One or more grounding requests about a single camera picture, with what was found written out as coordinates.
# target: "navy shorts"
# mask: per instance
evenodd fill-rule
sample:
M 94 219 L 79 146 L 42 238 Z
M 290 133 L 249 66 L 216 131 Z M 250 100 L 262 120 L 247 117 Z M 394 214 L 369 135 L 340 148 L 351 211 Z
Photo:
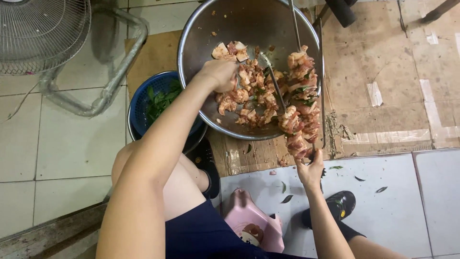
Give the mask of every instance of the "navy shorts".
M 243 242 L 207 200 L 166 221 L 166 259 L 185 258 L 300 259 L 267 253 Z

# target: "fan guard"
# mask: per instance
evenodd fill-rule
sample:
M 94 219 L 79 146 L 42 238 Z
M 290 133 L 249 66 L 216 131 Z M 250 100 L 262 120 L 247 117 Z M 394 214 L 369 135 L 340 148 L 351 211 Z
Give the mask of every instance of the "fan guard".
M 66 63 L 90 26 L 89 0 L 0 0 L 0 75 L 35 74 Z

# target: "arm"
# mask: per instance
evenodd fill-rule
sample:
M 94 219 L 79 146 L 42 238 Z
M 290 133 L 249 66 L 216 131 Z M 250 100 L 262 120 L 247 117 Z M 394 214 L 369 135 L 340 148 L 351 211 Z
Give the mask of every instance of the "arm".
M 208 95 L 233 89 L 236 64 L 206 62 L 126 162 L 101 226 L 97 259 L 164 258 L 163 187 Z
M 322 151 L 317 149 L 315 154 L 311 165 L 304 165 L 301 160 L 296 160 L 296 164 L 299 179 L 304 185 L 310 203 L 311 225 L 318 258 L 355 258 L 322 195 Z

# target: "hand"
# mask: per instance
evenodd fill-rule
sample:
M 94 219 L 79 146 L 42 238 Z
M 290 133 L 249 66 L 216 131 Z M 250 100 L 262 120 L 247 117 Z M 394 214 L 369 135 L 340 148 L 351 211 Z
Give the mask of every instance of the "hand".
M 301 159 L 296 159 L 295 163 L 299 179 L 304 185 L 305 190 L 316 191 L 318 189 L 321 191 L 320 181 L 322 170 L 324 169 L 322 150 L 318 148 L 315 150 L 315 158 L 311 165 L 304 165 Z
M 201 71 L 193 79 L 206 81 L 210 84 L 212 91 L 227 92 L 236 86 L 236 68 L 235 62 L 211 60 L 204 64 Z

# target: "blue plastic basket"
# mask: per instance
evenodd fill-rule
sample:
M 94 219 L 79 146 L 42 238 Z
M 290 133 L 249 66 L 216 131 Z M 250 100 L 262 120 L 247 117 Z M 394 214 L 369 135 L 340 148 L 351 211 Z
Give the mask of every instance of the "blue plastic basket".
M 147 121 L 147 116 L 145 115 L 147 105 L 150 102 L 150 98 L 147 95 L 147 87 L 152 86 L 155 95 L 157 95 L 160 91 L 167 94 L 169 92 L 171 80 L 173 79 L 178 80 L 177 71 L 166 71 L 156 74 L 141 84 L 134 93 L 130 104 L 130 118 L 132 125 L 141 136 L 144 136 L 150 127 L 150 124 Z M 203 121 L 200 117 L 196 117 L 189 135 L 193 134 L 202 123 Z

